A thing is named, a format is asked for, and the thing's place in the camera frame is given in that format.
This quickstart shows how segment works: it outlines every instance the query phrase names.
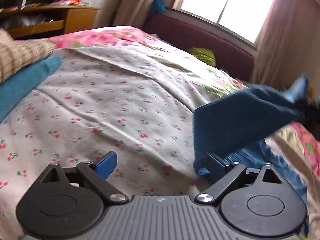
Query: wooden drawer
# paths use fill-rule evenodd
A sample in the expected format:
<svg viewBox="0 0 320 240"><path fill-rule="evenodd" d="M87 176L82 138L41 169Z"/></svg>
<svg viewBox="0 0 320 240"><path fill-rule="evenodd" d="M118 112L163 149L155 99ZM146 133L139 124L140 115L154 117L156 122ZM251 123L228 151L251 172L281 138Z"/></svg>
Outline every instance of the wooden drawer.
<svg viewBox="0 0 320 240"><path fill-rule="evenodd" d="M69 9L64 33L73 33L93 28L98 10L75 8Z"/></svg>
<svg viewBox="0 0 320 240"><path fill-rule="evenodd" d="M23 26L8 30L12 38L19 38L26 35L33 35L38 33L50 32L63 29L64 21L52 21L41 24Z"/></svg>

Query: beige curtain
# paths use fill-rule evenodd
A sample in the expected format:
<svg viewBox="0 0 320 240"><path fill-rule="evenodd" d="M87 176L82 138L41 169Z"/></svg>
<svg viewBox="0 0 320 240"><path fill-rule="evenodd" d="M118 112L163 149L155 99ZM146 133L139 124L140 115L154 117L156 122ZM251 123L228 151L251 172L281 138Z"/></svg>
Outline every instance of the beige curtain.
<svg viewBox="0 0 320 240"><path fill-rule="evenodd" d="M153 0L122 0L113 25L142 28Z"/></svg>
<svg viewBox="0 0 320 240"><path fill-rule="evenodd" d="M251 82L276 86L300 0L274 0L261 30Z"/></svg>

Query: bed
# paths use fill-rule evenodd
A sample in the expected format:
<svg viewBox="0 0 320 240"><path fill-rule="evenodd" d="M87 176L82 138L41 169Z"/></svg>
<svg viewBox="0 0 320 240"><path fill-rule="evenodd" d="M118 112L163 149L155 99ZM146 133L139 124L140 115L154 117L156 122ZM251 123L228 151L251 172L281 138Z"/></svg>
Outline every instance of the bed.
<svg viewBox="0 0 320 240"><path fill-rule="evenodd" d="M114 150L118 166L108 182L129 197L194 197L209 185L192 167L192 111L244 88L239 80L133 27L49 41L62 65L0 125L1 239L23 236L16 204L51 162L73 167ZM299 124L284 127L268 143L308 186L313 237L319 233L319 160L311 157L309 145L319 156L318 142L301 129Z"/></svg>

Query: maroon headboard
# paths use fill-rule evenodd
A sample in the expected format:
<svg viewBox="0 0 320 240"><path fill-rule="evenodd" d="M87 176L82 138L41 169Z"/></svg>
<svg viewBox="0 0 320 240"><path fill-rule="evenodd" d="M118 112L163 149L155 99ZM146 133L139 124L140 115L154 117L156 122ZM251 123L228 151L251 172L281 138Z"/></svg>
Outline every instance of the maroon headboard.
<svg viewBox="0 0 320 240"><path fill-rule="evenodd" d="M253 70L253 56L220 37L170 18L163 14L153 15L143 27L146 33L155 33L178 49L207 48L213 51L217 67L233 78L249 81Z"/></svg>

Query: window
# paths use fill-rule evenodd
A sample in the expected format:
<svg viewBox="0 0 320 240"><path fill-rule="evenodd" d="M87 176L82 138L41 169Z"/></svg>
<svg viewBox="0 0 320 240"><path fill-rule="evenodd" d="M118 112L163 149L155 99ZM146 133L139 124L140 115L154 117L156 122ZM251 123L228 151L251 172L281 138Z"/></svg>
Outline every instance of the window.
<svg viewBox="0 0 320 240"><path fill-rule="evenodd" d="M273 0L176 0L173 6L255 43Z"/></svg>

